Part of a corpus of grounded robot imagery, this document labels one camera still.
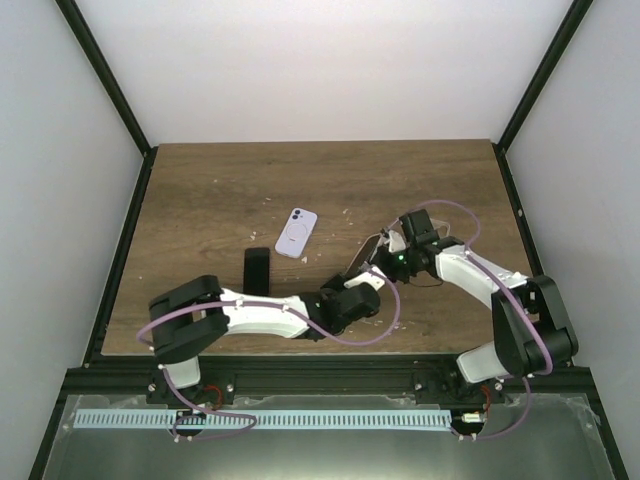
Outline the grey metal front plate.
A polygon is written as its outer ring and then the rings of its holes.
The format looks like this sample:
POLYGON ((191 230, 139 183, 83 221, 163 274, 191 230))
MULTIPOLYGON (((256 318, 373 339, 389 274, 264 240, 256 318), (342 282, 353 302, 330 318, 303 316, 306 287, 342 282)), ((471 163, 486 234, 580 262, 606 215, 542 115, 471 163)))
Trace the grey metal front plate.
MULTIPOLYGON (((83 409, 173 410, 79 396, 66 403, 46 479, 600 479, 607 456, 582 396, 511 394, 486 434, 447 431, 76 429, 83 409)), ((245 410, 436 410, 389 397, 244 398, 245 410)))

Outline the black left frame post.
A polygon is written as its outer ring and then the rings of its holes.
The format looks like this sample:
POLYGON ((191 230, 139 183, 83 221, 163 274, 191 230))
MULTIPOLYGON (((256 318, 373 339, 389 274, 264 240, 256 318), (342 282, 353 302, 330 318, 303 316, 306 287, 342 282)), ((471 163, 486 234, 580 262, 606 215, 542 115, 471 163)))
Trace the black left frame post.
POLYGON ((74 0, 55 0, 55 3, 137 149, 143 157, 148 157, 152 151, 152 146, 146 138, 79 5, 74 0))

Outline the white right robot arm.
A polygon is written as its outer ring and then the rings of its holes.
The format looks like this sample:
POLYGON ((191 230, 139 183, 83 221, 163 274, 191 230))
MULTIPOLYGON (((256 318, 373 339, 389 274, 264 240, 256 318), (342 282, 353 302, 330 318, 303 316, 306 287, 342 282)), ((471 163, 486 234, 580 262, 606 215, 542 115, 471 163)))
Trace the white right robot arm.
POLYGON ((447 396, 472 399, 480 383, 496 378, 549 375, 578 353, 578 338, 556 282, 526 276, 477 255, 454 236, 442 236, 429 213, 409 212, 373 237, 363 264, 391 281, 407 283, 420 273, 450 283, 491 312, 493 340, 460 354, 444 378, 447 396))

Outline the pink phone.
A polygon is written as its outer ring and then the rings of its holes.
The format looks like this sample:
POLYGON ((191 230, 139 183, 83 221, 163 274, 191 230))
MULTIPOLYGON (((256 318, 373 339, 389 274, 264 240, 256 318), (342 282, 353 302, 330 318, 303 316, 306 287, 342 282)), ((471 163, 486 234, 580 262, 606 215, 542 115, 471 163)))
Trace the pink phone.
POLYGON ((243 292, 254 296, 269 296, 270 289, 270 249, 268 247, 246 249, 243 266, 243 292))

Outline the lilac phone case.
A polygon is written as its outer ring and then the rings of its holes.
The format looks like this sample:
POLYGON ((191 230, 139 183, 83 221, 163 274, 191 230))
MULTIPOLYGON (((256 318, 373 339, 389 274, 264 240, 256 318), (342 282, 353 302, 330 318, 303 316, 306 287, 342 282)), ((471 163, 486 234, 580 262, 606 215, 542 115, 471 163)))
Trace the lilac phone case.
POLYGON ((294 207, 275 242, 277 254, 300 258, 317 224, 318 215, 301 207, 294 207))

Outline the teal phone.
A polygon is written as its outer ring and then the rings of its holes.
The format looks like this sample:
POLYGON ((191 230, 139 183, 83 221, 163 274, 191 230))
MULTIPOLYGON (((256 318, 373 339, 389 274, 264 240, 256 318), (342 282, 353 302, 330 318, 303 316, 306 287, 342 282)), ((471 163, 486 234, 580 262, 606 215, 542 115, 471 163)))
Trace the teal phone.
POLYGON ((363 241, 346 269, 345 277, 351 279, 357 276, 363 265, 369 262, 371 256, 375 253, 380 239, 380 234, 369 236, 363 241))

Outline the black left table edge rail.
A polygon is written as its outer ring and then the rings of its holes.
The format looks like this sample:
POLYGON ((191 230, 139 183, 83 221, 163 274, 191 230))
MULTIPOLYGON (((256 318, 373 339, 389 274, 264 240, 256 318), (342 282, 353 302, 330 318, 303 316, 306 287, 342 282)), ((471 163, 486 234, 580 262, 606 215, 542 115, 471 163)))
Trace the black left table edge rail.
POLYGON ((143 380, 150 366, 148 360, 135 360, 128 356, 105 357, 101 350, 157 153, 158 149, 154 147, 143 154, 141 169, 81 365, 68 369, 63 377, 63 383, 29 473, 31 479, 44 477, 69 396, 140 395, 146 390, 143 380))

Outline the black right frame post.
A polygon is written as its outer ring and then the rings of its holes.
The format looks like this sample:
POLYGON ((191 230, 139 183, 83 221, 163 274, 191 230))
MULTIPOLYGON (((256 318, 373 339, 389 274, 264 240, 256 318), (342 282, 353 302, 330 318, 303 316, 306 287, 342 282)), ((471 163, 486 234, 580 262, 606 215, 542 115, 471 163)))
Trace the black right frame post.
POLYGON ((592 4, 593 0, 574 0, 569 5, 497 142, 500 151, 508 151, 513 144, 592 4))

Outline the black frame post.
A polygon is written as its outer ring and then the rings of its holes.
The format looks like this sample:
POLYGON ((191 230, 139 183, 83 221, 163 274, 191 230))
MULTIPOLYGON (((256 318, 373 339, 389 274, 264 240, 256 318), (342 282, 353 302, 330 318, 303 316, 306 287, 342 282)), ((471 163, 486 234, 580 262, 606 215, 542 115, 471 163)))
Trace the black frame post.
POLYGON ((500 151, 508 151, 513 144, 592 4, 593 0, 574 0, 569 5, 497 142, 500 151))
POLYGON ((55 3, 137 149, 143 157, 148 157, 152 151, 152 146, 146 138, 79 5, 74 0, 55 0, 55 3))

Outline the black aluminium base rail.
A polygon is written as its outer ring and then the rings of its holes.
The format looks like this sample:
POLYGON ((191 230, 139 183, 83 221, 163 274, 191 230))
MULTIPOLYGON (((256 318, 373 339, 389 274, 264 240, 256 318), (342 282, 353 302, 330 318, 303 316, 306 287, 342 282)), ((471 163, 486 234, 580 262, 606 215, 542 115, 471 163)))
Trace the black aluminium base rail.
MULTIPOLYGON (((517 379, 466 383, 452 354, 204 355, 202 380, 225 400, 271 395, 389 395, 419 404, 471 407, 524 390, 517 379)), ((67 371, 64 395, 156 395, 161 372, 150 356, 109 356, 67 371)))

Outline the black table edge rail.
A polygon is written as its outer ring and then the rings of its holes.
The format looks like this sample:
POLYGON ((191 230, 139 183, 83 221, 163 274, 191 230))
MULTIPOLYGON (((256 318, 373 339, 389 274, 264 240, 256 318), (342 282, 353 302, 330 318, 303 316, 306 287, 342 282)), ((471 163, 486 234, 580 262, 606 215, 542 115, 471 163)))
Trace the black table edge rail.
MULTIPOLYGON (((540 274, 543 272, 543 268, 527 224, 526 216, 524 213, 520 213, 521 201, 506 159, 506 150, 500 144, 493 143, 492 147, 516 218, 516 224, 522 238, 529 265, 534 274, 540 274)), ((629 478, 611 431, 604 406, 591 372, 587 367, 563 367, 551 376, 534 380, 533 392, 536 396, 541 396, 542 394, 584 394, 586 396, 587 406, 593 411, 593 414, 587 411, 587 415, 595 422, 594 429, 597 431, 596 439, 602 441, 604 453, 607 456, 605 472, 597 474, 596 478, 603 479, 606 473, 611 473, 614 479, 629 478)))
POLYGON ((143 154, 141 169, 81 365, 68 369, 63 377, 63 383, 29 473, 31 479, 44 477, 69 396, 140 395, 146 390, 143 380, 150 366, 148 360, 135 360, 128 356, 105 357, 101 350, 157 153, 158 149, 154 147, 143 154))

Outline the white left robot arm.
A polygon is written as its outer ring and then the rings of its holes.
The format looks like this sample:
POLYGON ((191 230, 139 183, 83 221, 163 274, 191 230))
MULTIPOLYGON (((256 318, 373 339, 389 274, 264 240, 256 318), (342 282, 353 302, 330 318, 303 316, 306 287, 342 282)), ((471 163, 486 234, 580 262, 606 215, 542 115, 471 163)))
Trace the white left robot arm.
POLYGON ((318 341, 341 335, 379 312, 386 278, 374 268, 350 280, 338 275, 323 288, 285 298, 238 293, 204 275, 149 303, 150 323, 138 339, 169 374, 169 391, 181 403, 204 392, 198 357, 224 336, 271 335, 318 341))

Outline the black right table edge rail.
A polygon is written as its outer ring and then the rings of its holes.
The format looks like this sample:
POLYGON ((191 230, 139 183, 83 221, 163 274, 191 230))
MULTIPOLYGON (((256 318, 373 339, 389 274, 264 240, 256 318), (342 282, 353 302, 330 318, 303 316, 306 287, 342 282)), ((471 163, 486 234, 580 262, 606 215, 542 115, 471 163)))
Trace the black right table edge rail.
MULTIPOLYGON (((493 143, 492 147, 516 218, 516 224, 522 238, 529 265, 534 274, 540 274, 543 272, 543 268, 527 224, 526 216, 524 213, 520 213, 521 201, 506 159, 506 150, 500 144, 493 143)), ((593 414, 587 411, 587 415, 595 422, 594 429, 597 431, 596 439, 602 441, 604 453, 607 456, 605 472, 597 474, 596 478, 603 479, 606 473, 611 473, 614 479, 629 478, 611 431, 604 406, 591 372, 587 367, 563 367, 551 376, 534 380, 533 392, 536 396, 541 396, 542 394, 584 394, 586 396, 587 406, 593 411, 593 414)))

